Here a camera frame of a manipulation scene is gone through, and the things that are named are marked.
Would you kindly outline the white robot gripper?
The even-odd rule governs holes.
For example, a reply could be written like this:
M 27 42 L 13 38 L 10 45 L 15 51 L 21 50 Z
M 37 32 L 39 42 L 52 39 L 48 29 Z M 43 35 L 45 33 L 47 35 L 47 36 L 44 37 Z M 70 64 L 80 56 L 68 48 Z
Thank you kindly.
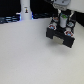
M 53 7 L 55 9 L 66 11 L 70 2 L 71 0 L 54 0 Z

